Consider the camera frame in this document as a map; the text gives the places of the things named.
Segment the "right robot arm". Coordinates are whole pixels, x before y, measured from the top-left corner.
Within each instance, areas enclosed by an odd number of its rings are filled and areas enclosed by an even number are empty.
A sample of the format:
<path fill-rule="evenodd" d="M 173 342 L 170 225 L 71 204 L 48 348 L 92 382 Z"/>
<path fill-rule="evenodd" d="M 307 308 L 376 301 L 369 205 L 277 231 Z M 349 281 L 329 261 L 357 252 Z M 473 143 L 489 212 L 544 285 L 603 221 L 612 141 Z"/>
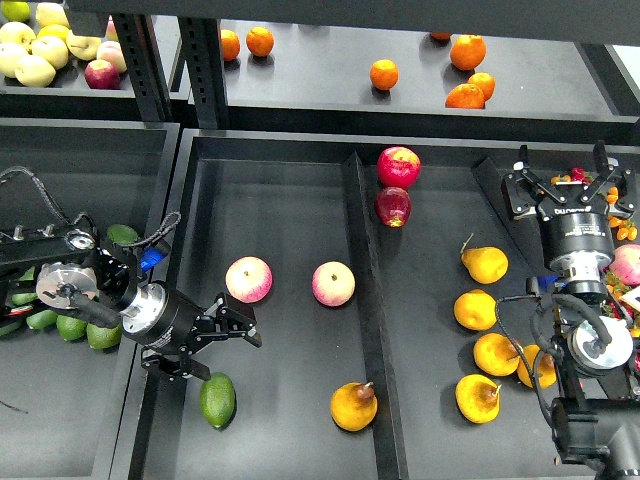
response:
<path fill-rule="evenodd" d="M 526 146 L 502 179 L 512 220 L 538 223 L 547 277 L 531 277 L 525 298 L 536 306 L 529 325 L 539 347 L 525 371 L 536 393 L 539 367 L 549 356 L 558 395 L 538 400 L 559 459 L 592 469 L 598 479 L 639 476 L 639 385 L 629 312 L 607 289 L 605 271 L 614 261 L 609 217 L 631 217 L 634 174 L 610 158 L 603 142 L 593 148 L 592 180 L 539 177 Z"/>

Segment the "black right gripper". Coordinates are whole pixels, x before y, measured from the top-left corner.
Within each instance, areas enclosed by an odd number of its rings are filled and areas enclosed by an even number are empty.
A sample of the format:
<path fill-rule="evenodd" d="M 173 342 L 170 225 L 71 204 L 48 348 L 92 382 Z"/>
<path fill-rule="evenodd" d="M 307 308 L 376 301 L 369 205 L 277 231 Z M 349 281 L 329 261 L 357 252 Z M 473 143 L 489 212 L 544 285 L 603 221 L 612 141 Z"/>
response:
<path fill-rule="evenodd" d="M 638 208 L 636 171 L 621 166 L 607 154 L 605 143 L 593 147 L 596 177 L 579 195 L 583 205 L 602 198 L 608 213 L 635 213 Z M 617 200 L 606 197 L 615 187 Z M 542 180 L 529 165 L 529 151 L 521 145 L 512 170 L 501 183 L 511 220 L 539 218 L 545 267 L 557 274 L 559 289 L 571 295 L 607 295 L 603 270 L 614 260 L 614 244 L 607 218 L 590 206 L 563 206 L 563 195 L 549 180 Z"/>

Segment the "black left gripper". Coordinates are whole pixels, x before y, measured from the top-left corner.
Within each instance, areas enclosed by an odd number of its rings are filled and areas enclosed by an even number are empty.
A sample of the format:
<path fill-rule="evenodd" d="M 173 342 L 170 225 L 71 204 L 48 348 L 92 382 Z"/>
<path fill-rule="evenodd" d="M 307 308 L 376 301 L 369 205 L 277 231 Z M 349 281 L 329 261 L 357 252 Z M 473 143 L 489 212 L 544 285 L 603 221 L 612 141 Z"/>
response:
<path fill-rule="evenodd" d="M 124 335 L 142 345 L 142 367 L 169 381 L 210 380 L 209 367 L 193 356 L 212 342 L 243 339 L 262 346 L 253 307 L 227 293 L 204 310 L 180 291 L 153 282 L 138 288 L 120 314 Z"/>

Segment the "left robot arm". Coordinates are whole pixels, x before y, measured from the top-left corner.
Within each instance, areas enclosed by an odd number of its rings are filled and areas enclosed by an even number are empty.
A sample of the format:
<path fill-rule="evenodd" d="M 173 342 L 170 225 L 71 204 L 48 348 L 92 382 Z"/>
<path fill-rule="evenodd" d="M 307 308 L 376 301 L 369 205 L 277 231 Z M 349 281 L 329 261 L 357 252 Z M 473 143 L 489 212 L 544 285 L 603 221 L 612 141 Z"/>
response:
<path fill-rule="evenodd" d="M 86 213 L 68 218 L 29 169 L 11 166 L 1 180 L 17 174 L 34 183 L 57 221 L 40 229 L 17 225 L 2 231 L 1 295 L 38 297 L 23 309 L 2 306 L 3 326 L 52 310 L 97 327 L 119 327 L 139 345 L 142 366 L 168 380 L 209 380 L 209 368 L 193 357 L 213 342 L 241 338 L 262 345 L 250 305 L 221 293 L 203 308 L 161 281 L 148 281 L 147 273 L 169 253 L 164 238 L 180 221 L 178 212 L 167 214 L 142 240 L 114 242 L 100 235 Z"/>

